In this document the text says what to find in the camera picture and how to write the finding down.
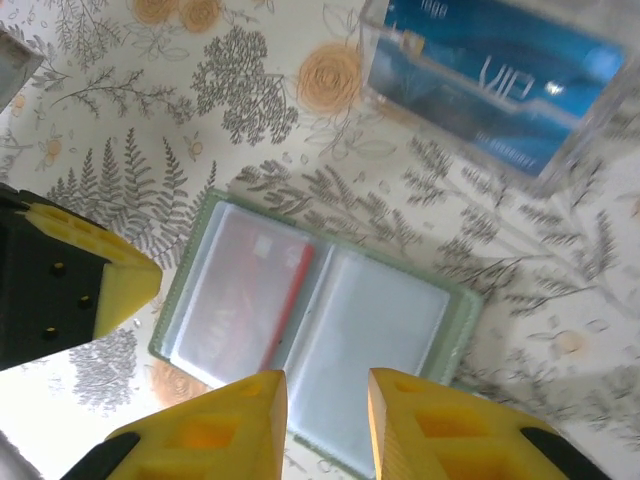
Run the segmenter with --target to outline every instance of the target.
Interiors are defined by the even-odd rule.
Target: table surface
[[[165,271],[113,335],[0,374],[0,430],[45,478],[205,391],[147,344],[211,186],[484,293],[460,379],[547,419],[613,478],[640,478],[640,96],[538,202],[359,103],[359,1],[0,5],[4,28],[46,56],[1,116],[0,181]],[[292,442],[284,477],[348,478]]]

